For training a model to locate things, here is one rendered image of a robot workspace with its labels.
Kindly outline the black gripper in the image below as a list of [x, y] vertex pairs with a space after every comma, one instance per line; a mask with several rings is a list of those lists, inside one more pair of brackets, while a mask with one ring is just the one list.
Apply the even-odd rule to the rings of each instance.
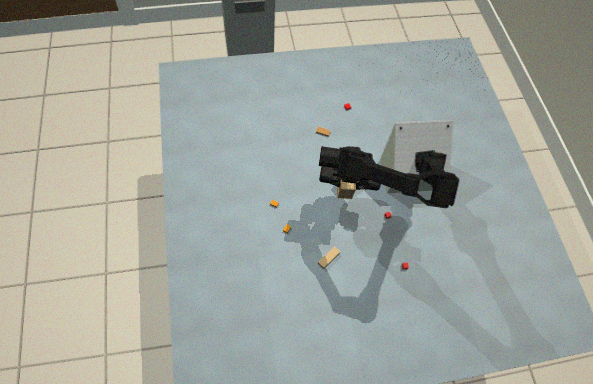
[[323, 182], [323, 183], [330, 183], [332, 185], [340, 187], [340, 180], [342, 180], [342, 182], [356, 184], [356, 190], [368, 190], [369, 189], [369, 190], [378, 191], [381, 187], [380, 183], [374, 182], [369, 179], [360, 180], [360, 181], [356, 181], [356, 182], [349, 181], [347, 179], [341, 178], [342, 176], [338, 175], [337, 171], [338, 171], [337, 168], [321, 166], [319, 181]]

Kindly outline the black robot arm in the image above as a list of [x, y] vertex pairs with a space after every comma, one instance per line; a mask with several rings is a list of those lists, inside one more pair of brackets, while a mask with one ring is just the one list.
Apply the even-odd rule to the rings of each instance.
[[[321, 146], [319, 166], [337, 168], [341, 178], [352, 182], [369, 179], [402, 191], [404, 195], [417, 197], [427, 206], [449, 208], [449, 205], [455, 204], [459, 178], [454, 173], [444, 171], [446, 157], [447, 154], [435, 150], [416, 152], [417, 175], [376, 164], [373, 154], [361, 151], [360, 147], [337, 149]], [[433, 188], [430, 200], [417, 194], [422, 179]]]

